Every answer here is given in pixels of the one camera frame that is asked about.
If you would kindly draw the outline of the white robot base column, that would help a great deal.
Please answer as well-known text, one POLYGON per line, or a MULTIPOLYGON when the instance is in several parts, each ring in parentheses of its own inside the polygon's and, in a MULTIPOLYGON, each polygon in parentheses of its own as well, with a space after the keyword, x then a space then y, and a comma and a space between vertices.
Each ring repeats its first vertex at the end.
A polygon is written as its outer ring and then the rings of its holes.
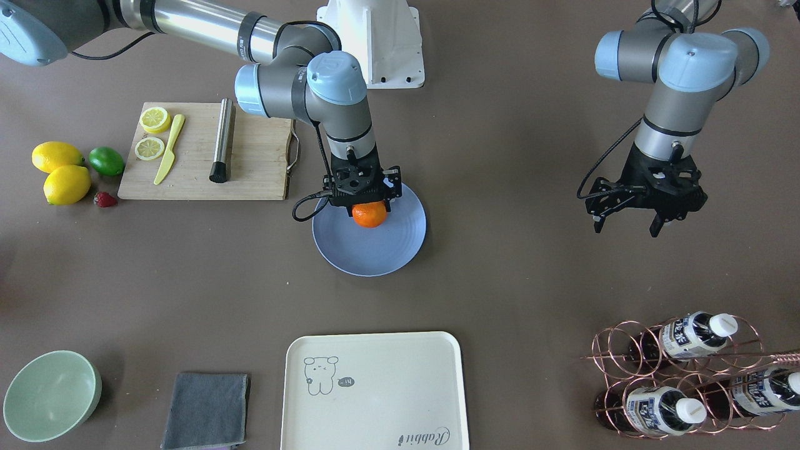
POLYGON ((316 11, 354 55, 368 89, 415 89, 426 73, 418 9, 406 1, 329 1, 316 11))

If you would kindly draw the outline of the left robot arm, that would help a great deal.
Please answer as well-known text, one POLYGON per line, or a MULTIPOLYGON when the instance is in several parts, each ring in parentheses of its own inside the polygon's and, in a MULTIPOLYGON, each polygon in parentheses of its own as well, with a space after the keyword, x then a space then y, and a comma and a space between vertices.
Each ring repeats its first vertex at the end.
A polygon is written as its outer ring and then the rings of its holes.
POLYGON ((748 83, 771 56, 765 34, 751 27, 701 33, 719 1, 652 1, 628 31, 604 35, 594 55, 596 72, 617 81, 654 86, 645 111, 629 128, 635 134, 617 181, 598 177, 578 193, 603 230, 608 216, 626 208, 651 209, 652 237, 663 226, 699 211, 708 195, 691 156, 715 103, 748 83))

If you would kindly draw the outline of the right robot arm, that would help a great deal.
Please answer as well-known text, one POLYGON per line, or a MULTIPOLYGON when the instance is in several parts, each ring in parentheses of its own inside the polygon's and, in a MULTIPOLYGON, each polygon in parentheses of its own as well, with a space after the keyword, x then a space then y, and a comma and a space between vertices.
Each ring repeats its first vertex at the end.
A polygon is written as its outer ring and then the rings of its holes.
POLYGON ((354 216, 402 196, 398 166, 383 168, 360 63, 322 22, 280 22, 212 1, 3 1, 2 53, 46 66, 111 29, 140 29, 244 60, 234 92, 243 111, 315 127, 326 173, 318 198, 354 216))

